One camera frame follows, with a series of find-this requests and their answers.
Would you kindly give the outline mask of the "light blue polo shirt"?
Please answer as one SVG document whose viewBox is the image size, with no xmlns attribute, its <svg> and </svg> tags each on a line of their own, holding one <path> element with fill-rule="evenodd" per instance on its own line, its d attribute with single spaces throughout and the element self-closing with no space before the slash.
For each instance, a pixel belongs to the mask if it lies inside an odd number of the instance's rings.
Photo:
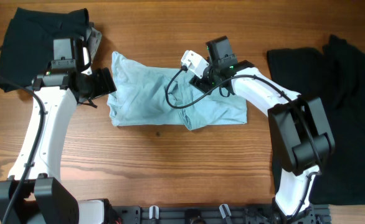
<svg viewBox="0 0 365 224">
<path fill-rule="evenodd" d="M 189 84 L 192 72 L 148 67 L 112 53 L 111 70 L 116 92 L 107 104 L 114 126 L 184 125 L 188 130 L 208 125 L 247 123 L 246 100 L 226 97 L 219 90 L 204 96 Z"/>
</svg>

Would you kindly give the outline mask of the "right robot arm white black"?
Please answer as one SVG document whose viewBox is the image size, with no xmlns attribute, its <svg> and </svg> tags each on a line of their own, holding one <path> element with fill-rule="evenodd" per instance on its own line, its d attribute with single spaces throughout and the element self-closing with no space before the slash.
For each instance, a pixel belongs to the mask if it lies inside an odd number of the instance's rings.
<svg viewBox="0 0 365 224">
<path fill-rule="evenodd" d="M 181 68 L 194 77 L 190 84 L 210 95 L 217 88 L 244 98 L 268 118 L 273 155 L 281 165 L 273 199 L 274 223 L 293 223 L 310 212 L 315 177 L 334 153 L 331 128 L 318 97 L 306 98 L 262 75 L 254 64 L 239 61 L 226 36 L 208 41 L 208 58 L 185 51 Z"/>
</svg>

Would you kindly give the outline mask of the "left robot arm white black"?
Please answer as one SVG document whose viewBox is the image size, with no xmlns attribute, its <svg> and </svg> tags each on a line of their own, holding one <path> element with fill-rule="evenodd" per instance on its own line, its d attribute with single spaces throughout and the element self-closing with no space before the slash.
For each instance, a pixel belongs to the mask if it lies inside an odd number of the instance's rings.
<svg viewBox="0 0 365 224">
<path fill-rule="evenodd" d="M 116 223 L 107 199 L 77 201 L 60 182 L 60 160 L 77 106 L 116 91 L 109 69 L 91 75 L 91 56 L 81 39 L 55 39 L 54 58 L 25 91 L 34 99 L 16 162 L 0 181 L 2 223 Z"/>
</svg>

